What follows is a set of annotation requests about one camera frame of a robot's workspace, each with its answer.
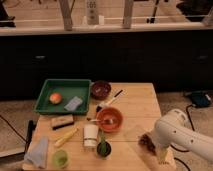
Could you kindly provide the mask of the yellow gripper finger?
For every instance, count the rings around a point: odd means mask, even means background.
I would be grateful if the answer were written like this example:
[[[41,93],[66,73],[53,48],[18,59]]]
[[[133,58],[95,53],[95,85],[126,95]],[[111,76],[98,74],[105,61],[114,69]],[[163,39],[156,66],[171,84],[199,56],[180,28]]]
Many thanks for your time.
[[[167,148],[157,148],[156,155],[159,163],[165,163],[167,157],[168,149]]]

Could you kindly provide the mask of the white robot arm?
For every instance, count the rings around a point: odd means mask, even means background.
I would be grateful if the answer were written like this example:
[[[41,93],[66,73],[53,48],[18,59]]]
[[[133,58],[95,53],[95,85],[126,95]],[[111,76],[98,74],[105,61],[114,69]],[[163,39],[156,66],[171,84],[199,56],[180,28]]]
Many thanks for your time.
[[[213,138],[185,127],[188,116],[180,109],[172,109],[159,118],[151,131],[156,147],[168,148],[176,143],[213,163]]]

